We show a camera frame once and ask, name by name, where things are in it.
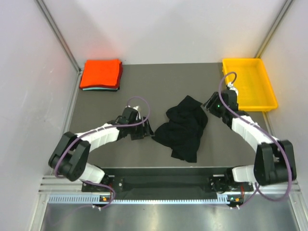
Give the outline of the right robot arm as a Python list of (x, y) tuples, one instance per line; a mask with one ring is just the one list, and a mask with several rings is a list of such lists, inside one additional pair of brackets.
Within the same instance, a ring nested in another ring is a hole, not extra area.
[(238, 109), (237, 93), (226, 89), (214, 92), (202, 108), (220, 118), (255, 151), (253, 165), (228, 168), (225, 186), (237, 190), (243, 182), (261, 186), (294, 181), (297, 178), (294, 147), (289, 140), (267, 136), (245, 111)]

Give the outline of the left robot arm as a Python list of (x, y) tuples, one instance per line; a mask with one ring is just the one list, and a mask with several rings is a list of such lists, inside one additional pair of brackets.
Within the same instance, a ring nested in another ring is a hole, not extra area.
[(100, 167), (88, 163), (89, 154), (128, 135), (131, 140), (154, 135), (148, 118), (141, 116), (137, 106), (127, 106), (122, 115), (96, 129), (76, 134), (64, 133), (49, 158), (48, 165), (56, 174), (71, 182), (92, 182), (97, 190), (104, 191), (110, 184), (110, 177)]

